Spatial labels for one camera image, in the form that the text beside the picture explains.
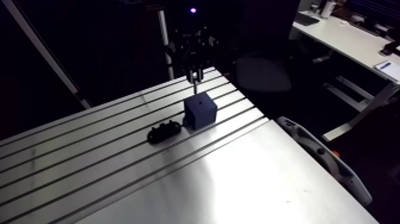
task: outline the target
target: metal slot groove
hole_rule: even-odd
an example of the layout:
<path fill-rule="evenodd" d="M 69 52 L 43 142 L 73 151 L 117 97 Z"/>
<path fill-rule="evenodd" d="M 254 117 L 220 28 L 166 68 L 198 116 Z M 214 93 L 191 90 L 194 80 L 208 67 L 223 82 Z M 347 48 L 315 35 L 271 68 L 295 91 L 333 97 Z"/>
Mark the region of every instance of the metal slot groove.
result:
<path fill-rule="evenodd" d="M 118 173 L 118 172 L 121 172 L 121 171 L 123 171 L 123 170 L 126 170 L 126 169 L 128 169 L 128 168 L 130 168 L 130 167 L 132 167 L 132 166 L 134 166 L 134 165 L 136 165 L 136 164 L 138 164 L 138 163 L 141 163 L 141 162 L 143 162 L 143 161 L 145 161 L 145 160 L 147 160 L 147 159 L 149 159 L 149 158 L 152 158 L 152 157 L 154 157 L 154 156 L 156 156 L 156 155 L 158 155 L 158 154 L 161 154 L 161 153 L 163 153 L 163 152 L 165 152 L 165 151 L 167 151 L 167 150 L 169 150 L 169 149 L 172 149 L 173 147 L 175 147 L 175 146 L 181 144 L 182 142 L 185 142 L 185 141 L 189 140 L 190 138 L 193 138 L 193 137 L 198 136 L 198 135 L 200 135 L 200 134 L 202 134 L 202 133 L 204 133 L 204 132 L 206 132 L 206 131 L 208 131 L 208 130 L 210 130 L 210 129 L 213 129 L 214 127 L 216 127 L 216 126 L 218 126 L 218 125 L 220 125 L 220 124 L 222 124 L 222 123 L 225 123 L 225 122 L 227 122 L 227 121 L 229 121 L 229 120 L 231 120 L 231 119 L 234 119 L 235 117 L 240 116 L 241 114 L 244 114 L 244 113 L 246 113 L 246 112 L 248 112 L 248 111 L 250 111 L 250 110 L 252 110 L 252 109 L 254 109 L 254 108 L 255 108 L 254 106 L 251 106 L 251 107 L 247 108 L 246 110 L 243 110 L 243 111 L 241 111 L 241 112 L 236 113 L 236 114 L 233 115 L 233 116 L 230 116 L 230 117 L 228 117 L 228 118 L 225 118 L 225 119 L 221 120 L 220 122 L 214 123 L 214 124 L 212 124 L 212 125 L 210 125 L 210 126 L 204 128 L 204 129 L 202 129 L 202 130 L 199 130 L 199 131 L 197 131 L 197 132 L 194 132 L 193 134 L 191 134 L 191 135 L 189 135 L 189 136 L 187 136 L 187 137 L 185 137 L 185 138 L 183 138 L 183 139 L 181 139 L 181 140 L 179 140 L 179 141 L 176 141 L 176 142 L 174 142 L 174 143 L 172 143 L 172 144 L 170 144 L 170 145 L 168 145 L 168 146 L 166 146 L 166 147 L 164 147 L 164 148 L 162 148 L 162 149 L 160 149 L 160 150 L 158 150 L 158 151 L 156 151 L 156 152 L 154 152 L 154 153 L 151 153 L 151 154 L 149 154 L 149 155 L 146 155 L 146 156 L 144 156 L 144 157 L 142 157 L 142 158 L 140 158 L 140 159 L 138 159 L 138 160 L 136 160 L 136 161 L 134 161 L 134 162 L 132 162 L 132 163 L 129 163 L 129 164 L 127 164 L 127 165 L 125 165 L 125 166 L 123 166 L 123 167 L 117 169 L 117 170 L 114 170 L 114 171 L 108 173 L 107 175 L 102 176 L 101 178 L 98 178 L 98 179 L 96 179 L 96 180 L 94 180 L 94 181 L 92 181 L 92 182 L 89 182 L 89 183 L 87 183 L 87 184 L 84 184 L 84 185 L 82 185 L 82 186 L 80 186 L 80 187 L 78 187 L 78 188 L 76 188 L 76 189 L 74 189 L 74 190 L 72 190 L 72 191 L 70 191 L 70 192 L 68 192 L 68 193 L 65 193 L 65 194 L 63 194 L 63 195 L 60 195 L 59 197 L 56 197 L 56 198 L 54 198 L 54 199 L 52 199 L 52 200 L 49 200 L 49 201 L 47 201 L 47 202 L 45 202 L 45 203 L 43 203 L 43 204 L 38 205 L 38 206 L 36 206 L 36 207 L 34 207 L 34 208 L 32 208 L 32 209 L 29 209 L 29 210 L 27 210 L 27 211 L 25 211 L 25 212 L 22 212 L 22 213 L 20 213 L 20 214 L 14 216 L 14 217 L 11 217 L 11 218 L 9 218 L 9 219 L 3 221 L 2 223 L 10 223 L 10 222 L 15 221 L 15 220 L 17 220 L 17 219 L 19 219 L 19 218 L 21 218 L 21 217 L 23 217 L 23 216 L 26 216 L 26 215 L 28 215 L 28 214 L 30 214 L 30 213 L 33 213 L 34 211 L 37 211 L 37 210 L 39 210 L 39 209 L 42 209 L 42 208 L 44 208 L 44 207 L 46 207 L 46 206 L 48 206 L 48 205 L 50 205 L 50 204 L 52 204 L 52 203 L 57 202 L 58 200 L 61 200 L 61 199 L 65 198 L 65 197 L 68 197 L 68 196 L 70 196 L 70 195 L 72 195 L 72 194 L 74 194 L 74 193 L 76 193 L 76 192 L 78 192 L 78 191 L 80 191 L 80 190 L 83 190 L 83 189 L 85 189 L 85 188 L 87 188 L 87 187 L 89 187 L 89 186 L 91 186 L 91 185 L 93 185 L 93 184 L 95 184 L 95 183 L 98 183 L 99 181 L 102 181 L 102 180 L 104 180 L 104 179 L 106 179 L 106 178 L 108 178 L 108 177 L 110 177 L 110 176 L 112 176 L 112 175 L 115 175 L 115 174 Z"/>
<path fill-rule="evenodd" d="M 93 202 L 91 202 L 91 203 L 89 203 L 89 204 L 86 204 L 86 205 L 84 205 L 84 206 L 82 206 L 82 207 L 80 207 L 80 208 L 78 208 L 78 209 L 76 209 L 76 210 L 74 210 L 74 211 L 72 211 L 72 212 L 70 212 L 70 213 L 64 215 L 64 216 L 61 216 L 61 217 L 58 218 L 58 219 L 55 219 L 55 220 L 49 222 L 49 223 L 53 224 L 53 223 L 61 222 L 61 221 L 65 220 L 65 219 L 67 219 L 68 217 L 71 217 L 71 216 L 73 216 L 74 214 L 77 214 L 77 213 L 79 213 L 80 211 L 83 211 L 84 209 L 89 208 L 89 207 L 91 207 L 91 206 L 93 206 L 93 205 L 99 203 L 100 201 L 102 201 L 102 200 L 104 200 L 104 199 L 107 199 L 107 198 L 109 198 L 109 197 L 111 197 L 111 196 L 113 196 L 113 195 L 115 195 L 115 194 L 117 194 L 117 193 L 119 193 L 119 192 L 121 192 L 121 191 L 127 189 L 127 188 L 130 188 L 131 186 L 136 185 L 137 183 L 142 182 L 142 181 L 144 181 L 145 179 L 150 178 L 151 176 L 154 176 L 154 175 L 156 175 L 157 173 L 159 173 L 159 172 L 161 172 L 161 171 L 163 171 L 163 170 L 165 170 L 165 169 L 168 169 L 169 167 L 172 167 L 172 166 L 174 166 L 175 164 L 178 164 L 179 162 L 181 162 L 181 161 L 183 161 L 183 160 L 185 160 L 185 159 L 187 159 L 187 158 L 189 158 L 189 157 L 191 157 L 191 156 L 193 156 L 193 155 L 195 155 L 195 154 L 200 153 L 201 151 L 203 151 L 203 150 L 209 148 L 210 146 L 212 146 L 212 145 L 214 145 L 214 144 L 216 144 L 216 143 L 218 143 L 218 142 L 220 142 L 220 141 L 222 141 L 222 140 L 228 138 L 229 136 L 234 135 L 235 133 L 238 133 L 239 131 L 243 130 L 244 128 L 249 127 L 250 125 L 252 125 L 252 124 L 254 124 L 254 123 L 256 123 L 256 122 L 262 120 L 264 117 L 265 117 L 265 116 L 261 116 L 261 117 L 255 119 L 255 120 L 253 120 L 252 122 L 248 123 L 247 125 L 242 126 L 240 129 L 236 129 L 236 130 L 234 130 L 233 132 L 230 132 L 229 134 L 224 135 L 223 137 L 221 137 L 221 138 L 219 138 L 219 139 L 217 139 L 217 140 L 215 140 L 215 141 L 212 141 L 212 142 L 210 142 L 209 144 L 206 144 L 205 146 L 203 146 L 203 147 L 201 147 L 201 148 L 199 148 L 199 149 L 197 149 L 197 150 L 195 150 L 195 151 L 193 151 L 193 152 L 191 152 L 191 153 L 189 153 L 189 154 L 187 154 L 187 155 L 184 155 L 183 157 L 181 157 L 181 158 L 179 158 L 179 159 L 173 161 L 172 163 L 169 163 L 169 164 L 167 164 L 167 165 L 165 165 L 165 166 L 163 166 L 163 167 L 161 167 L 161 168 L 159 168 L 159 169 L 157 169 L 157 170 L 154 170 L 153 172 L 148 173 L 147 175 L 142 176 L 141 178 L 139 178 L 139 179 L 137 179 L 137 180 L 135 180 L 135 181 L 133 181 L 133 182 L 131 182 L 131 183 L 128 183 L 128 184 L 126 184 L 125 186 L 122 186 L 121 188 L 116 189 L 116 190 L 114 190 L 114 191 L 112 191 L 112 192 L 110 192 L 110 193 L 108 193 L 108 194 L 106 194 L 106 195 L 104 195 L 104 196 L 98 198 L 97 200 L 95 200 L 95 201 L 93 201 Z M 217 147 L 217 148 L 215 148 L 215 149 L 213 149 L 213 150 L 211 150 L 211 151 L 205 153 L 204 155 L 201 155 L 200 157 L 194 159 L 193 161 L 188 162 L 187 164 L 184 164 L 184 165 L 182 165 L 182 166 L 180 166 L 180 167 L 178 167 L 178 168 L 176 168 L 176 169 L 174 169 L 174 170 L 172 170 L 172 171 L 170 171 L 170 172 L 167 172 L 166 174 L 160 176 L 159 178 L 156 178 L 154 181 L 151 181 L 150 183 L 148 183 L 148 184 L 146 184 L 146 185 L 144 185 L 144 186 L 141 186 L 140 188 L 136 189 L 135 191 L 138 191 L 138 190 L 140 190 L 140 189 L 142 189 L 142 188 L 144 188 L 144 187 L 146 187 L 146 186 L 148 186 L 148 185 L 150 185 L 150 184 L 152 184 L 152 183 L 154 183 L 154 182 L 156 182 L 156 181 L 158 181 L 158 180 L 164 178 L 165 176 L 167 176 L 167 175 L 169 175 L 169 174 L 171 174 L 171 173 L 174 173 L 174 172 L 176 172 L 176 171 L 178 171 L 178 170 L 180 170 L 180 169 L 185 168 L 186 166 L 188 166 L 188 165 L 190 165 L 190 164 L 192 164 L 192 163 L 194 163 L 194 162 L 196 162 L 196 161 L 198 161 L 198 160 L 204 158 L 205 156 L 207 156 L 207 155 L 213 153 L 214 151 L 219 150 L 220 148 L 224 147 L 225 145 L 227 145 L 227 144 L 229 144 L 229 143 L 231 143 L 231 141 L 226 142 L 226 143 L 220 145 L 219 147 Z"/>
<path fill-rule="evenodd" d="M 229 106 L 231 106 L 231 105 L 233 105 L 233 104 L 235 104 L 235 103 L 238 103 L 239 101 L 242 101 L 242 100 L 244 100 L 244 99 L 245 99 L 245 98 L 237 99 L 236 101 L 233 101 L 233 102 L 231 102 L 231 103 L 229 103 L 229 104 L 227 104 L 227 105 L 225 105 L 225 106 L 219 108 L 218 110 L 223 110 L 224 108 L 227 108 L 227 107 L 229 107 Z M 74 172 L 71 172 L 71 173 L 69 173 L 69 174 L 67 174 L 67 175 L 64 175 L 64 176 L 62 176 L 62 177 L 60 177 L 60 178 L 57 178 L 57 179 L 55 179 L 55 180 L 52 180 L 52 181 L 50 181 L 50 182 L 48 182 L 48 183 L 46 183 L 46 184 L 44 184 L 44 185 L 41 185 L 41 186 L 39 186 L 39 187 L 37 187 L 37 188 L 34 188 L 34 189 L 30 190 L 30 191 L 27 191 L 27 192 L 25 192 L 25 193 L 23 193 L 23 194 L 20 194 L 20 195 L 18 195 L 18 196 L 16 196 L 16 197 L 10 198 L 9 200 L 6 200 L 6 201 L 0 203 L 0 207 L 6 205 L 6 204 L 8 204 L 8 203 L 11 203 L 11 202 L 13 202 L 13 201 L 15 201 L 15 200 L 17 200 L 17 199 L 19 199 L 19 198 L 22 198 L 22 197 L 25 197 L 25 196 L 27 196 L 27 195 L 29 195 L 29 194 L 32 194 L 32 193 L 34 193 L 35 191 L 38 191 L 38 190 L 43 189 L 43 188 L 46 188 L 47 186 L 50 186 L 50 185 L 52 185 L 52 184 L 54 184 L 54 183 L 57 183 L 57 182 L 59 182 L 59 181 L 65 179 L 65 178 L 70 177 L 70 176 L 73 176 L 73 175 L 75 175 L 75 174 L 77 174 L 77 173 L 79 173 L 79 172 L 82 172 L 82 171 L 84 171 L 84 170 L 86 170 L 86 169 L 88 169 L 88 168 L 90 168 L 90 167 L 93 167 L 93 166 L 95 166 L 95 165 L 97 165 L 97 164 L 101 164 L 101 163 L 103 163 L 103 162 L 105 162 L 105 161 L 107 161 L 107 160 L 109 160 L 109 159 L 111 159 L 111 158 L 113 158 L 113 157 L 116 157 L 116 156 L 118 156 L 118 155 L 120 155 L 120 154 L 126 153 L 126 152 L 128 152 L 129 150 L 132 150 L 132 149 L 134 149 L 134 148 L 137 148 L 137 147 L 139 147 L 139 146 L 141 146 L 141 145 L 143 145 L 143 144 L 145 144 L 145 143 L 148 143 L 148 141 L 142 141 L 142 142 L 140 142 L 140 143 L 134 144 L 134 145 L 132 145 L 131 147 L 126 148 L 125 150 L 119 151 L 118 153 L 115 153 L 115 154 L 112 154 L 112 155 L 110 155 L 110 156 L 108 156 L 108 157 L 105 157 L 105 158 L 103 158 L 103 159 L 101 159 L 101 160 L 99 160 L 99 161 L 96 161 L 96 162 L 94 162 L 94 163 L 92 163 L 92 164 L 89 164 L 89 165 L 87 165 L 87 166 L 85 166 L 85 167 L 82 167 L 81 169 L 78 169 L 78 170 L 76 170 L 76 171 L 74 171 Z M 85 152 L 82 152 L 81 154 L 74 155 L 73 157 L 67 158 L 67 159 L 65 159 L 65 160 L 63 160 L 63 161 L 60 161 L 60 162 L 58 162 L 58 163 L 55 163 L 55 164 L 53 164 L 53 165 L 51 165 L 51 166 L 49 166 L 49 167 L 45 167 L 45 168 L 43 168 L 43 169 L 41 169 L 41 170 L 38 170 L 38 171 L 35 172 L 35 173 L 31 173 L 31 174 L 29 174 L 29 175 L 26 175 L 26 176 L 20 178 L 20 179 L 17 179 L 16 181 L 7 183 L 7 186 L 10 186 L 10 185 L 12 185 L 12 184 L 14 184 L 14 183 L 17 183 L 17 182 L 19 182 L 19 181 L 22 181 L 23 179 L 28 178 L 28 177 L 30 177 L 30 176 L 33 176 L 33 175 L 35 175 L 35 174 L 38 174 L 38 173 L 40 173 L 40 172 L 42 172 L 42 171 L 44 171 L 44 170 L 48 170 L 48 169 L 50 169 L 50 168 L 52 168 L 52 167 L 55 167 L 55 166 L 57 166 L 57 165 L 59 165 L 59 164 L 61 164 L 61 163 L 65 163 L 66 161 L 72 160 L 72 159 L 74 159 L 74 158 L 76 158 L 76 157 L 78 157 L 78 156 L 81 156 L 81 155 L 83 155 L 83 154 L 86 154 L 86 153 L 88 153 L 89 151 L 93 151 L 93 150 L 95 150 L 95 149 L 97 149 L 97 148 L 98 148 L 98 147 L 96 147 L 96 148 L 94 148 L 94 149 L 90 149 L 90 150 L 85 151 Z"/>
<path fill-rule="evenodd" d="M 214 78 L 212 78 L 212 79 L 210 79 L 210 80 L 207 80 L 207 81 L 204 81 L 204 82 L 200 83 L 200 85 L 201 85 L 201 84 L 204 84 L 204 83 L 207 83 L 207 82 L 210 82 L 210 81 L 212 81 L 212 80 L 221 78 L 221 77 L 222 77 L 222 76 L 214 77 Z M 55 135 L 55 136 L 53 136 L 53 137 L 51 137 L 51 138 L 48 138 L 48 139 L 46 139 L 46 140 L 37 142 L 37 143 L 32 144 L 32 145 L 29 145 L 29 146 L 27 146 L 27 147 L 23 147 L 23 148 L 21 148 L 21 149 L 19 149 L 19 150 L 17 150 L 17 151 L 14 151 L 14 152 L 12 152 L 12 153 L 9 153 L 9 154 L 7 154 L 7 155 L 3 155 L 2 157 L 0 157 L 0 160 L 5 159 L 5 158 L 7 158 L 7 157 L 9 157 L 9 156 L 11 156 L 11 155 L 20 153 L 20 152 L 22 152 L 22 151 L 28 150 L 29 148 L 35 147 L 35 146 L 40 145 L 40 144 L 42 144 L 42 143 L 45 143 L 45 142 L 51 141 L 51 140 L 53 140 L 53 139 L 59 138 L 59 137 L 61 137 L 61 136 L 63 136 L 63 135 L 66 135 L 66 134 L 75 132 L 75 131 L 77 131 L 77 130 L 83 129 L 83 128 L 88 127 L 88 126 L 90 126 L 90 125 L 94 125 L 95 123 L 99 123 L 99 122 L 101 122 L 101 121 L 110 119 L 110 118 L 115 117 L 115 116 L 117 116 L 117 115 L 126 113 L 126 112 L 128 112 L 128 111 L 130 111 L 130 110 L 134 110 L 134 109 L 136 109 L 136 108 L 142 107 L 142 106 L 147 105 L 147 104 L 149 104 L 149 103 L 158 101 L 158 100 L 163 99 L 163 98 L 165 98 L 165 97 L 169 97 L 169 96 L 171 96 L 171 95 L 173 95 L 173 94 L 177 94 L 177 93 L 179 93 L 179 92 L 181 92 L 181 91 L 185 91 L 185 90 L 190 89 L 190 88 L 192 88 L 192 87 L 191 87 L 191 86 L 188 86 L 188 87 L 183 88 L 183 89 L 180 89 L 180 90 L 178 90 L 178 91 L 171 92 L 171 93 L 169 93 L 169 94 L 163 95 L 162 97 L 159 97 L 159 98 L 150 100 L 150 101 L 148 101 L 148 102 L 144 102 L 143 104 L 136 105 L 136 106 L 134 106 L 134 107 L 132 107 L 132 108 L 125 109 L 125 110 L 120 111 L 120 112 L 118 112 L 118 113 L 115 113 L 115 114 L 113 114 L 113 115 L 111 115 L 111 116 L 107 116 L 107 117 L 101 118 L 101 119 L 99 119 L 99 120 L 96 120 L 96 121 L 94 121 L 94 122 L 90 122 L 90 123 L 88 123 L 88 124 L 86 124 L 86 125 L 83 125 L 83 126 L 81 126 L 81 127 L 74 128 L 74 129 L 72 129 L 72 130 L 69 130 L 69 131 L 67 131 L 67 132 L 61 133 L 61 134 L 59 134 L 59 135 Z"/>
<path fill-rule="evenodd" d="M 215 71 L 215 69 L 214 69 L 214 70 L 211 70 L 211 71 L 208 71 L 208 72 L 205 72 L 205 74 L 211 73 L 211 72 L 213 72 L 213 71 Z M 111 105 L 108 105 L 108 106 L 106 106 L 106 107 L 103 107 L 103 108 L 100 108 L 100 109 L 97 109 L 97 110 L 93 110 L 93 111 L 90 111 L 90 112 L 88 112 L 88 113 L 82 114 L 82 115 L 80 115 L 80 116 L 73 117 L 73 118 L 71 118 L 71 119 L 65 120 L 65 121 L 63 121 L 63 122 L 61 122 L 61 123 L 54 124 L 54 125 L 52 125 L 52 126 L 49 126 L 49 127 L 44 128 L 44 129 L 37 130 L 37 131 L 32 132 L 32 133 L 30 133 L 30 134 L 28 134 L 28 135 L 21 136 L 21 137 L 19 137 L 19 138 L 13 139 L 13 140 L 10 141 L 10 142 L 6 142 L 6 143 L 3 143 L 3 144 L 0 144 L 0 148 L 3 147 L 3 146 L 6 146 L 6 145 L 12 144 L 12 143 L 14 143 L 14 142 L 17 142 L 17 141 L 19 141 L 19 140 L 21 140 L 21 139 L 24 139 L 24 138 L 30 137 L 30 136 L 32 136 L 32 135 L 35 135 L 35 134 L 37 134 L 37 133 L 40 133 L 40 132 L 43 132 L 43 131 L 52 129 L 53 127 L 57 127 L 57 126 L 59 126 L 59 125 L 63 125 L 63 124 L 65 124 L 65 123 L 71 122 L 71 121 L 73 121 L 73 120 L 76 120 L 76 119 L 79 119 L 79 118 L 82 118 L 82 117 L 86 117 L 86 116 L 91 115 L 91 114 L 93 114 L 93 113 L 97 113 L 97 112 L 99 112 L 99 111 L 101 111 L 101 110 L 105 110 L 105 109 L 108 109 L 108 108 L 110 108 L 110 107 L 113 107 L 113 106 L 122 104 L 122 103 L 124 103 L 124 102 L 128 102 L 128 101 L 130 101 L 130 100 L 139 98 L 139 97 L 141 97 L 142 95 L 151 94 L 151 93 L 153 93 L 153 92 L 159 91 L 160 89 L 164 89 L 164 88 L 167 88 L 167 87 L 170 87 L 170 86 L 173 86 L 173 85 L 176 85 L 176 84 L 178 84 L 178 83 L 185 82 L 185 81 L 186 81 L 186 79 L 183 79 L 183 80 L 180 80 L 180 81 L 178 81 L 178 82 L 170 83 L 170 84 L 168 84 L 168 85 L 159 87 L 159 88 L 157 88 L 157 89 L 153 89 L 153 90 L 151 90 L 151 91 L 149 91 L 149 92 L 144 92 L 144 93 L 142 93 L 142 94 L 140 94 L 140 95 L 137 95 L 137 96 L 135 96 L 135 97 L 131 97 L 131 98 L 128 98 L 128 99 L 124 99 L 124 100 L 122 100 L 122 101 L 120 101 L 120 102 L 117 102 L 117 103 L 115 103 L 115 104 L 111 104 Z"/>
<path fill-rule="evenodd" d="M 220 84 L 220 85 L 218 85 L 218 86 L 212 87 L 212 88 L 210 88 L 210 89 L 206 89 L 205 91 L 212 91 L 213 89 L 217 89 L 217 88 L 219 88 L 219 87 L 222 87 L 222 86 L 228 85 L 228 84 L 229 84 L 229 82 L 226 82 L 226 83 Z M 73 145 L 73 144 L 76 144 L 76 143 L 78 143 L 78 142 L 81 142 L 81 141 L 84 141 L 84 140 L 86 140 L 86 139 L 92 138 L 92 137 L 94 137 L 94 136 L 96 136 L 96 135 L 102 134 L 102 133 L 107 132 L 107 131 L 109 131 L 109 130 L 111 130 L 111 129 L 114 129 L 114 128 L 116 128 L 116 127 L 125 125 L 126 123 L 129 123 L 129 122 L 132 122 L 132 121 L 134 121 L 134 120 L 140 119 L 140 118 L 145 117 L 145 116 L 147 116 L 147 115 L 149 115 L 149 114 L 152 114 L 152 113 L 157 112 L 157 111 L 159 111 L 159 110 L 165 109 L 165 108 L 170 107 L 170 106 L 172 106 L 172 105 L 174 105 L 174 104 L 178 104 L 178 103 L 180 103 L 180 102 L 182 102 L 182 100 L 179 100 L 179 101 L 176 101 L 176 102 L 172 102 L 171 104 L 165 105 L 165 106 L 160 107 L 160 108 L 158 108 L 158 109 L 156 109 L 156 110 L 152 110 L 152 111 L 150 111 L 150 112 L 148 112 L 148 113 L 145 113 L 145 114 L 142 114 L 142 115 L 140 115 L 140 116 L 134 117 L 134 118 L 132 118 L 132 119 L 126 120 L 125 122 L 119 123 L 119 124 L 114 125 L 114 126 L 109 127 L 109 128 L 106 128 L 106 129 L 104 129 L 104 130 L 102 130 L 102 131 L 100 131 L 100 132 L 93 133 L 93 134 L 91 134 L 91 135 L 89 135 L 89 136 L 86 136 L 86 137 L 84 137 L 84 138 L 78 139 L 78 140 L 76 140 L 76 141 L 70 142 L 70 143 L 65 144 L 65 145 L 63 145 L 63 146 L 60 146 L 60 147 L 58 147 L 58 148 L 55 148 L 55 149 L 50 150 L 50 151 L 48 151 L 48 152 L 45 152 L 45 153 L 43 153 L 43 154 L 37 155 L 37 156 L 35 156 L 35 157 L 32 157 L 32 158 L 30 158 L 30 159 L 28 159 L 28 160 L 24 160 L 24 161 L 22 161 L 22 162 L 19 162 L 19 163 L 17 163 L 17 164 L 14 164 L 14 165 L 12 165 L 12 166 L 10 166 L 10 167 L 7 167 L 6 169 L 0 170 L 0 174 L 1 174 L 1 173 L 4 173 L 4 172 L 7 172 L 7 171 L 9 171 L 9 170 L 12 170 L 12 169 L 14 169 L 14 168 L 16 168 L 16 167 L 18 167 L 18 166 L 21 166 L 21 165 L 24 164 L 24 163 L 28 163 L 28 162 L 30 162 L 30 161 L 33 161 L 33 160 L 37 159 L 37 158 L 40 158 L 40 157 L 43 157 L 43 156 L 48 155 L 48 154 L 50 154 L 50 153 L 59 151 L 59 150 L 65 148 L 65 147 L 69 147 L 69 146 L 71 146 L 71 145 Z M 9 157 L 9 156 L 11 156 L 11 155 L 13 155 L 13 154 L 20 153 L 21 151 L 16 151 L 16 152 L 14 152 L 14 153 L 12 153 L 12 154 L 8 154 L 7 157 Z"/>

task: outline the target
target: desk leg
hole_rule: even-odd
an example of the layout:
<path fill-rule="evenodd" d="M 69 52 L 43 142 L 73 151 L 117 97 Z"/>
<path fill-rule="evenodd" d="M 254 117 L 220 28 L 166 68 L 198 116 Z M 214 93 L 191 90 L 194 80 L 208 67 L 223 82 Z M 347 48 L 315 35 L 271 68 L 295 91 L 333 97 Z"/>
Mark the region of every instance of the desk leg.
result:
<path fill-rule="evenodd" d="M 344 133 L 351 130 L 355 125 L 357 125 L 363 118 L 365 118 L 371 111 L 375 110 L 377 107 L 386 104 L 386 101 L 399 90 L 399 85 L 395 83 L 388 84 L 378 95 L 376 95 L 369 105 L 363 109 L 357 116 L 355 116 L 350 122 L 345 123 L 327 133 L 322 137 L 326 141 L 332 141 L 335 138 L 343 135 Z"/>

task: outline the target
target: black office chair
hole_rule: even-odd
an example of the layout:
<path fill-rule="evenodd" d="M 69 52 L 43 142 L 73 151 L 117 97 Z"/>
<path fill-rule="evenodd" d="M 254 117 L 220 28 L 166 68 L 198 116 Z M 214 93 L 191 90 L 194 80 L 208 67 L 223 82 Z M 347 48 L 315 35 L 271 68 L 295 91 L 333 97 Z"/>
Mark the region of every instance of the black office chair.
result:
<path fill-rule="evenodd" d="M 285 69 L 288 36 L 299 0 L 242 2 L 236 83 L 249 92 L 284 93 L 292 89 Z"/>

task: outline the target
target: white pole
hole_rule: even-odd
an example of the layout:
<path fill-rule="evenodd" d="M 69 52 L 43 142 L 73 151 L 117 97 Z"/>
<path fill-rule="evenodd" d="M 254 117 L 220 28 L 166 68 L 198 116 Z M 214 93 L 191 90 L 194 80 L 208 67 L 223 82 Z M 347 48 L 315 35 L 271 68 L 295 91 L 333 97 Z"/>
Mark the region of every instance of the white pole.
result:
<path fill-rule="evenodd" d="M 13 0 L 2 0 L 2 1 L 5 7 L 14 17 L 18 25 L 20 25 L 23 32 L 30 39 L 30 41 L 40 52 L 43 58 L 47 61 L 47 63 L 50 65 L 53 71 L 57 74 L 57 76 L 61 79 L 61 81 L 65 84 L 65 86 L 67 86 L 67 88 L 71 91 L 71 93 L 78 98 L 77 96 L 78 89 L 76 88 L 75 84 L 68 78 L 68 76 L 64 73 L 64 71 L 55 61 L 50 52 L 46 49 L 42 41 L 39 39 L 35 31 L 33 31 L 33 29 L 30 27 L 30 24 L 26 21 L 26 19 L 24 18 L 18 7 L 15 5 Z M 78 100 L 85 109 L 91 108 L 91 106 L 85 99 L 78 98 Z"/>
<path fill-rule="evenodd" d="M 158 21 L 160 22 L 162 42 L 165 46 L 169 44 L 170 41 L 168 40 L 167 23 L 165 22 L 164 10 L 158 11 Z M 172 63 L 172 59 L 167 53 L 165 53 L 165 59 L 167 60 L 167 64 Z M 168 68 L 168 75 L 170 77 L 170 80 L 174 79 L 174 70 L 172 67 Z"/>

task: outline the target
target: chair backrest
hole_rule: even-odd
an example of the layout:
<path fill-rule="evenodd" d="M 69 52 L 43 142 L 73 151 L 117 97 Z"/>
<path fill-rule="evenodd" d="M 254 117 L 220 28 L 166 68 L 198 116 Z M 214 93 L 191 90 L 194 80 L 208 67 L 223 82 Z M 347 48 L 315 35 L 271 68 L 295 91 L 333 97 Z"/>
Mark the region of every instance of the chair backrest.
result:
<path fill-rule="evenodd" d="M 242 49 L 273 54 L 289 37 L 300 0 L 242 0 L 239 42 Z"/>

